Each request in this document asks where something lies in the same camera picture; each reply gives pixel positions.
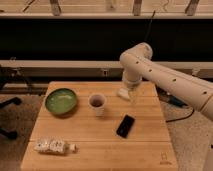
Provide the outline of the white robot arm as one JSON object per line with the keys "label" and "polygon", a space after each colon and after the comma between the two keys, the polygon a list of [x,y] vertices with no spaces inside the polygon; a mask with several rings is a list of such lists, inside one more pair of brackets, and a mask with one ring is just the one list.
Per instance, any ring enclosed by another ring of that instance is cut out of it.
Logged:
{"label": "white robot arm", "polygon": [[124,51],[122,81],[130,89],[145,78],[213,121],[213,83],[151,61],[153,50],[145,42]]}

